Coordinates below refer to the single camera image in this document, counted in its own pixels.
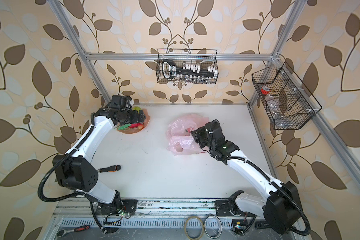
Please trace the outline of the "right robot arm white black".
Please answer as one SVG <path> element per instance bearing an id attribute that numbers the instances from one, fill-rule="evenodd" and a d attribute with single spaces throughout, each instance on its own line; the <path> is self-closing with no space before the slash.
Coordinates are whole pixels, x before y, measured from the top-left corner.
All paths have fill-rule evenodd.
<path id="1" fill-rule="evenodd" d="M 268 227 L 280 235 L 293 232 L 300 236 L 311 233 L 311 225 L 304 213 L 297 187 L 271 176 L 233 142 L 225 139 L 220 122 L 213 120 L 190 132 L 201 149 L 208 148 L 216 161 L 237 171 L 260 194 L 259 197 L 236 191 L 229 197 L 233 215 L 250 213 L 263 217 Z"/>

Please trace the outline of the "pink plastic bag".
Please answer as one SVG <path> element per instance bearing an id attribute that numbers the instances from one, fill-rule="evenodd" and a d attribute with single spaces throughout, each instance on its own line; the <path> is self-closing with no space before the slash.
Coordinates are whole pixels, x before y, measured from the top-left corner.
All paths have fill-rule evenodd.
<path id="1" fill-rule="evenodd" d="M 168 140 L 167 150 L 174 155 L 195 155 L 203 153 L 199 144 L 191 135 L 191 132 L 205 126 L 209 122 L 208 117 L 197 114 L 185 115 L 177 118 L 169 124 L 166 136 Z"/>

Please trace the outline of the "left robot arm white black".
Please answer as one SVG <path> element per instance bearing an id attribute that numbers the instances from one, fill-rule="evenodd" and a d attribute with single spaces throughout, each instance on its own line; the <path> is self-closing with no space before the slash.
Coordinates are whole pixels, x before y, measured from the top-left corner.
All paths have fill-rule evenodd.
<path id="1" fill-rule="evenodd" d="M 120 193 L 100 181 L 99 171 L 92 165 L 92 161 L 109 131 L 115 127 L 144 123 L 144 111 L 135 110 L 133 104 L 131 97 L 113 95 L 108 104 L 91 114 L 89 128 L 79 141 L 62 155 L 54 157 L 53 167 L 42 178 L 38 187 L 40 200 L 52 203 L 84 196 L 90 202 L 98 203 L 109 214 L 124 210 Z M 44 186 L 53 173 L 56 174 L 59 186 L 71 190 L 71 194 L 57 198 L 44 195 Z"/>

